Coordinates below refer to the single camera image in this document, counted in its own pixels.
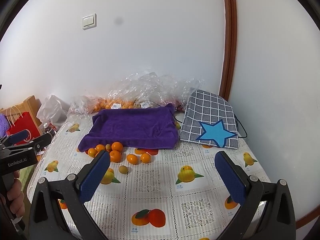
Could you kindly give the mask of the person's left hand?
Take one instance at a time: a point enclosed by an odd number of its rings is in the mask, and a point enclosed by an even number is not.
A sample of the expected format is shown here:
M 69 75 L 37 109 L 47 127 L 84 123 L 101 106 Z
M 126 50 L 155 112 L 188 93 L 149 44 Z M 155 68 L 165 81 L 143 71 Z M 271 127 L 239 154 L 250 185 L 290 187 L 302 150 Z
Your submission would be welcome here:
M 10 211 L 16 215 L 17 218 L 22 218 L 25 214 L 24 193 L 22 192 L 22 183 L 19 180 L 20 171 L 14 172 L 14 183 L 7 193 L 7 198 L 11 201 Z

